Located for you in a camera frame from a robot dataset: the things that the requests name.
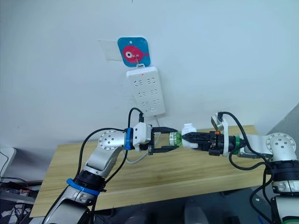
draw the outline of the wall outlet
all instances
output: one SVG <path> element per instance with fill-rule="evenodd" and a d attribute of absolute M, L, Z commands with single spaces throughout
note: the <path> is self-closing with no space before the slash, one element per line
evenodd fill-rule
<path fill-rule="evenodd" d="M 145 116 L 165 113 L 162 88 L 156 67 L 146 67 L 127 72 L 133 94 Z"/>

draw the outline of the fish sticker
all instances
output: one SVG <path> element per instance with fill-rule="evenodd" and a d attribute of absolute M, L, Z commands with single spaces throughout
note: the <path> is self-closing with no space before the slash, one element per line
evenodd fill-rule
<path fill-rule="evenodd" d="M 148 53 L 142 53 L 137 47 L 129 45 L 126 46 L 123 51 L 123 55 L 125 56 L 126 60 L 131 63 L 140 62 L 143 56 L 149 56 Z"/>
<path fill-rule="evenodd" d="M 117 43 L 126 66 L 135 67 L 137 63 L 150 65 L 148 43 L 143 37 L 121 37 Z"/>

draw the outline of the wooden table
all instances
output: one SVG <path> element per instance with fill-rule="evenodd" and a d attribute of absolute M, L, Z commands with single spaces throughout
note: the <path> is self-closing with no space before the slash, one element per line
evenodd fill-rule
<path fill-rule="evenodd" d="M 253 126 L 245 126 L 244 129 L 248 134 L 257 134 Z M 239 133 L 238 127 L 229 128 L 230 135 Z M 161 135 L 158 146 L 167 145 L 167 139 L 165 134 Z M 97 142 L 86 144 L 83 164 L 96 146 Z M 65 181 L 75 176 L 80 147 L 81 143 L 58 146 L 36 198 L 31 217 L 45 216 L 67 186 Z M 128 158 L 135 160 L 141 155 L 132 150 L 129 151 Z M 120 154 L 113 171 L 122 159 L 123 155 Z M 234 160 L 237 164 L 247 167 L 257 163 L 257 160 L 236 156 Z M 107 192 L 100 194 L 96 210 L 252 187 L 261 185 L 262 178 L 263 167 L 254 171 L 241 171 L 234 168 L 228 158 L 210 156 L 207 152 L 180 147 L 168 153 L 147 156 L 133 165 L 126 163 L 106 186 Z"/>

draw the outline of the sticker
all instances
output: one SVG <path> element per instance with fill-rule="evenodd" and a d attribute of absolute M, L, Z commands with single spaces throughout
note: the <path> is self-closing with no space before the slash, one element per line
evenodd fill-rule
<path fill-rule="evenodd" d="M 126 66 L 150 65 L 148 42 L 143 37 L 121 37 L 117 43 Z"/>
<path fill-rule="evenodd" d="M 117 41 L 98 40 L 106 60 L 122 61 Z"/>

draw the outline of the red fish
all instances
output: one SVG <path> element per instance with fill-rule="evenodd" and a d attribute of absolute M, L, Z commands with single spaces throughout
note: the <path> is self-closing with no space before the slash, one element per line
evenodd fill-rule
<path fill-rule="evenodd" d="M 124 55 L 125 59 L 130 63 L 137 63 L 137 61 L 141 61 L 143 56 L 148 56 L 148 53 L 142 53 L 139 48 L 128 45 L 122 50 L 122 54 Z"/>

